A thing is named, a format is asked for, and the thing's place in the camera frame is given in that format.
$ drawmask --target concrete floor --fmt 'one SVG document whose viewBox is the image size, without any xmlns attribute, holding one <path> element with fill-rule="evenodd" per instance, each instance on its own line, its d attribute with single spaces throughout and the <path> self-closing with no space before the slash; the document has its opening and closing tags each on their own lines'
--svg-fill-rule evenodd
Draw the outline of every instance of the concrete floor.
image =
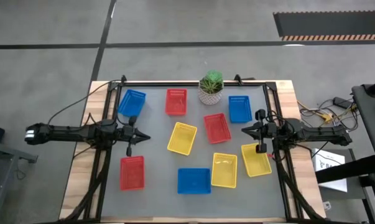
<svg viewBox="0 0 375 224">
<path fill-rule="evenodd" d="M 99 43 L 110 0 L 0 1 L 0 44 Z M 108 42 L 279 40 L 277 11 L 375 10 L 375 0 L 119 0 Z M 20 162 L 0 223 L 36 223 L 58 217 L 74 143 L 24 143 L 25 127 L 47 122 L 88 91 L 96 49 L 0 50 L 0 126 L 3 143 L 39 155 Z M 375 82 L 375 45 L 106 49 L 98 80 L 191 80 L 209 69 L 262 80 L 293 80 L 308 106 L 340 96 L 353 85 Z M 83 103 L 53 120 L 78 125 Z M 310 120 L 320 124 L 320 120 Z M 351 133 L 357 158 L 374 154 L 362 122 Z M 360 201 L 337 202 L 333 220 L 360 222 Z"/>
</svg>

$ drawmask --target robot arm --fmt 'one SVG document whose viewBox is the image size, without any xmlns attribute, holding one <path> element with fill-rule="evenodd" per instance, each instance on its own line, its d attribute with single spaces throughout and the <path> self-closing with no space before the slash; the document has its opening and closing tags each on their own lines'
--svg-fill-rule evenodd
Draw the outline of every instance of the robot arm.
<svg viewBox="0 0 375 224">
<path fill-rule="evenodd" d="M 265 153 L 266 144 L 264 138 L 273 139 L 275 147 L 281 150 L 288 150 L 294 147 L 296 143 L 307 141 L 329 141 L 333 144 L 347 146 L 352 142 L 348 132 L 342 126 L 327 128 L 310 128 L 298 119 L 286 118 L 282 126 L 277 126 L 274 122 L 263 123 L 266 119 L 266 112 L 258 110 L 255 112 L 255 118 L 258 122 L 251 127 L 242 129 L 242 132 L 250 135 L 255 140 L 259 140 L 256 152 Z"/>
<path fill-rule="evenodd" d="M 30 145 L 43 144 L 49 141 L 87 142 L 94 148 L 110 147 L 115 141 L 128 142 L 127 156 L 131 156 L 131 144 L 150 139 L 150 136 L 134 127 L 136 117 L 129 119 L 128 124 L 117 128 L 115 120 L 105 119 L 95 124 L 82 127 L 53 126 L 37 123 L 26 128 L 24 141 Z"/>
</svg>

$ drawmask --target metal stand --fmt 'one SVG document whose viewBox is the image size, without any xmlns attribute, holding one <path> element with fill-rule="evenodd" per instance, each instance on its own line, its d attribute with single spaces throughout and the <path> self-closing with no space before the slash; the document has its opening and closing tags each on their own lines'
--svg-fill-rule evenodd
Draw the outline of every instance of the metal stand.
<svg viewBox="0 0 375 224">
<path fill-rule="evenodd" d="M 12 149 L 0 144 L 0 208 L 6 196 L 6 190 L 10 186 L 13 173 L 17 169 L 19 159 L 25 159 L 29 163 L 36 163 L 38 156 Z"/>
</svg>

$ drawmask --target wooden table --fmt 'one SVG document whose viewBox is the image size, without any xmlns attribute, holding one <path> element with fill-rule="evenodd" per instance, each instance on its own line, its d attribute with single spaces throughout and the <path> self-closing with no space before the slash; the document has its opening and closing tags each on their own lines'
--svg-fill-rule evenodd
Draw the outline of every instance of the wooden table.
<svg viewBox="0 0 375 224">
<path fill-rule="evenodd" d="M 269 80 L 269 81 L 245 81 L 245 82 L 276 82 L 277 92 L 279 95 L 279 101 L 281 105 L 281 112 L 285 118 L 297 118 L 300 119 L 299 108 L 297 99 L 294 91 L 294 86 L 291 80 Z M 92 82 L 90 92 L 98 88 L 100 85 L 106 82 Z M 95 121 L 101 120 L 103 115 L 104 99 L 106 98 L 107 85 L 100 88 L 94 94 L 89 96 L 86 103 L 85 112 L 83 115 L 83 122 L 86 121 L 89 113 Z M 109 109 L 109 117 L 111 117 L 112 107 L 115 96 L 111 97 L 111 104 Z M 273 97 L 271 99 L 272 109 L 275 110 L 275 104 Z M 76 145 L 75 154 L 86 149 L 89 145 L 86 143 L 78 143 Z M 323 202 L 318 188 L 315 171 L 312 164 L 310 153 L 306 149 L 301 147 L 295 147 L 291 149 L 292 163 L 294 165 L 295 178 L 300 192 L 306 198 L 307 202 L 313 207 L 313 209 L 322 217 L 325 217 L 325 211 L 323 208 Z M 68 177 L 68 184 L 65 191 L 63 205 L 60 211 L 59 218 L 65 218 L 69 215 L 73 209 L 83 198 L 84 194 L 88 190 L 89 181 L 91 177 L 91 171 L 93 166 L 93 159 L 95 156 L 95 150 L 89 149 L 83 154 L 80 154 L 72 162 L 70 169 L 70 175 Z M 95 215 L 97 206 L 98 190 L 95 192 L 93 197 L 93 203 L 91 208 L 91 215 Z M 288 198 L 292 217 L 297 217 L 295 211 L 294 198 L 288 189 Z M 282 222 L 285 218 L 269 217 L 269 218 L 171 218 L 171 217 L 144 217 L 133 220 L 120 220 L 112 217 L 102 217 L 102 222 Z"/>
</svg>

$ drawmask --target black cable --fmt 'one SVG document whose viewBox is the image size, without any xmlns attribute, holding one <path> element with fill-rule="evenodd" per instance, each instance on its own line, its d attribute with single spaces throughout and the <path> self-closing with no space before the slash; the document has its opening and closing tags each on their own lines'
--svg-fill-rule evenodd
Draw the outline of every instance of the black cable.
<svg viewBox="0 0 375 224">
<path fill-rule="evenodd" d="M 81 202 L 74 208 L 74 210 L 65 218 L 65 220 L 77 220 L 81 215 L 82 211 L 85 209 L 86 203 L 92 198 L 93 194 L 96 192 L 96 189 L 103 181 L 103 170 L 100 171 L 97 178 L 93 181 L 92 186 L 88 189 L 87 193 L 83 196 Z"/>
<path fill-rule="evenodd" d="M 76 102 L 74 102 L 74 103 L 72 103 L 72 104 L 70 104 L 70 105 L 64 107 L 64 108 L 61 109 L 60 111 L 56 112 L 56 113 L 55 113 L 55 114 L 54 114 L 54 115 L 48 120 L 48 123 L 47 123 L 48 128 L 51 129 L 51 128 L 50 128 L 50 125 L 49 125 L 50 122 L 54 119 L 54 117 L 56 117 L 57 115 L 59 115 L 61 112 L 65 111 L 65 110 L 69 109 L 70 107 L 74 106 L 75 104 L 77 104 L 77 103 L 79 103 L 79 102 L 81 102 L 81 101 L 87 99 L 90 95 L 94 94 L 94 93 L 95 93 L 96 91 L 98 91 L 101 87 L 103 87 L 103 86 L 105 86 L 105 85 L 107 85 L 107 84 L 109 84 L 109 83 L 111 83 L 111 82 L 116 82 L 116 81 L 121 82 L 122 80 L 118 80 L 118 79 L 117 79 L 117 80 L 111 80 L 111 81 L 108 81 L 108 82 L 106 82 L 106 83 L 100 85 L 98 88 L 96 88 L 95 90 L 93 90 L 91 93 L 87 94 L 87 95 L 86 95 L 85 97 L 83 97 L 82 99 L 80 99 L 80 100 L 78 100 L 78 101 L 76 101 Z"/>
<path fill-rule="evenodd" d="M 283 117 L 281 116 L 278 116 L 276 115 L 277 119 L 279 120 L 284 120 L 287 124 L 289 124 L 288 121 L 286 121 Z M 312 151 L 309 147 L 307 146 L 303 146 L 303 145 L 300 145 L 300 144 L 295 144 L 297 146 L 300 146 L 300 147 L 303 147 L 304 149 L 308 149 L 310 152 Z M 302 206 L 302 208 L 306 211 L 307 215 L 309 216 L 310 219 L 316 219 L 316 220 L 323 220 L 323 217 L 321 217 L 311 206 L 310 204 L 306 201 L 305 197 L 299 192 L 299 189 L 298 187 L 296 186 L 296 184 L 294 184 L 294 182 L 292 181 L 292 179 L 289 177 L 289 175 L 287 174 L 287 172 L 285 171 L 284 169 L 284 166 L 281 164 L 281 162 L 285 159 L 285 156 L 286 156 L 286 153 L 284 153 L 284 157 L 282 159 L 280 159 L 279 161 L 275 159 L 275 156 L 273 156 L 273 160 L 276 161 L 276 163 L 278 163 L 278 165 L 280 166 L 280 176 L 281 178 L 283 179 L 283 181 L 288 185 L 289 189 L 291 190 L 291 192 L 293 193 L 293 195 L 295 196 L 295 198 L 298 200 L 299 204 Z"/>
<path fill-rule="evenodd" d="M 302 121 L 304 121 L 307 125 L 309 125 L 311 128 L 313 127 L 313 125 L 311 125 L 309 122 L 307 122 L 305 119 L 303 118 L 300 118 Z"/>
<path fill-rule="evenodd" d="M 279 116 L 279 115 L 276 115 L 276 114 L 269 114 L 267 117 L 265 117 L 265 119 L 266 119 L 266 121 L 270 122 L 269 118 L 270 118 L 270 117 L 274 117 L 274 116 L 275 116 L 279 121 L 283 121 L 283 122 L 287 123 L 289 126 L 291 126 L 291 128 L 292 128 L 292 132 L 295 133 L 295 128 L 294 128 L 294 126 L 293 126 L 291 123 L 289 123 L 286 119 L 284 119 L 282 116 Z"/>
<path fill-rule="evenodd" d="M 345 127 L 348 131 L 354 131 L 354 130 L 358 129 L 358 127 L 359 127 L 357 111 L 351 110 L 351 114 L 352 114 L 352 117 L 354 118 L 354 125 L 353 125 L 352 128 L 345 125 L 345 123 L 343 122 L 344 119 L 338 118 L 338 120 L 342 124 L 342 126 Z"/>
<path fill-rule="evenodd" d="M 307 149 L 307 150 L 309 150 L 309 152 L 310 152 L 310 155 L 312 155 L 313 151 L 312 151 L 312 149 L 310 149 L 309 147 L 307 147 L 307 146 L 304 146 L 304 145 L 301 145 L 301 144 L 296 144 L 296 143 L 295 143 L 295 145 L 296 145 L 296 146 L 299 146 L 299 147 L 302 147 L 302 148 L 304 148 L 304 149 Z"/>
<path fill-rule="evenodd" d="M 287 155 L 286 153 L 284 153 L 284 156 L 278 161 L 277 159 L 275 159 L 275 152 L 273 151 L 272 152 L 272 159 L 276 162 L 281 162 L 285 159 L 285 155 Z"/>
<path fill-rule="evenodd" d="M 89 116 L 90 116 L 90 119 L 92 119 L 93 123 L 94 123 L 94 124 L 97 124 L 96 121 L 95 121 L 95 119 L 93 119 L 92 114 L 91 114 L 90 112 L 89 112 Z"/>
<path fill-rule="evenodd" d="M 351 100 L 353 100 L 353 98 L 350 98 L 348 100 L 342 101 L 341 103 L 348 102 L 348 101 L 351 101 Z M 332 99 L 325 100 L 323 103 L 321 103 L 318 106 L 318 110 L 308 110 L 308 109 L 305 109 L 305 108 L 301 108 L 301 109 L 299 109 L 299 112 L 300 112 L 301 115 L 306 116 L 306 117 L 313 116 L 313 115 L 315 115 L 316 112 L 319 112 L 319 111 L 324 110 L 324 109 L 328 109 L 328 108 L 330 108 L 332 106 L 335 106 L 334 104 L 332 104 L 332 105 L 329 105 L 329 106 L 326 106 L 326 107 L 322 107 L 325 103 L 327 103 L 329 101 L 333 101 L 333 100 Z"/>
<path fill-rule="evenodd" d="M 341 125 L 342 125 L 344 128 L 346 128 L 348 131 L 352 131 L 351 128 L 347 127 L 347 126 L 344 124 L 344 122 L 341 121 L 341 118 L 338 117 L 339 115 L 337 115 L 337 113 L 336 113 L 335 111 L 331 110 L 330 108 L 324 108 L 324 110 L 328 110 L 329 112 L 331 112 L 331 113 L 335 116 L 335 118 L 338 119 L 338 122 L 341 123 Z"/>
<path fill-rule="evenodd" d="M 324 157 L 324 156 L 322 156 L 321 154 L 317 154 L 317 155 L 318 155 L 318 156 L 321 156 L 321 157 L 324 158 L 324 159 L 328 159 L 328 160 L 331 160 L 331 161 L 336 162 L 336 163 L 339 164 L 339 165 L 342 165 L 342 163 L 340 163 L 340 162 L 338 162 L 338 161 L 335 161 L 335 160 L 333 160 L 333 159 L 331 159 L 331 158 Z"/>
<path fill-rule="evenodd" d="M 328 144 L 328 141 L 327 141 L 326 143 L 324 143 L 324 145 L 323 145 L 323 146 L 322 146 L 317 152 L 315 152 L 315 153 L 312 155 L 312 159 L 313 159 L 314 156 L 316 156 L 316 154 L 317 154 L 318 152 L 320 152 L 320 151 L 324 148 L 324 146 L 325 146 L 326 144 Z"/>
<path fill-rule="evenodd" d="M 73 159 L 75 159 L 75 158 L 76 158 L 77 156 L 79 156 L 80 154 L 86 152 L 87 150 L 91 149 L 92 147 L 93 147 L 93 146 L 89 146 L 88 148 L 86 148 L 86 149 L 80 151 L 79 153 L 75 154 L 75 155 L 73 156 Z"/>
<path fill-rule="evenodd" d="M 17 164 L 16 164 L 16 177 L 18 180 L 22 180 L 26 177 L 25 172 L 21 171 L 19 168 L 19 161 L 17 161 Z"/>
<path fill-rule="evenodd" d="M 346 119 L 350 119 L 350 118 L 354 118 L 354 116 L 352 115 L 352 116 L 349 116 L 349 117 L 347 117 L 347 118 L 343 118 L 343 119 L 341 119 L 341 121 L 344 121 L 344 120 L 346 120 Z"/>
</svg>

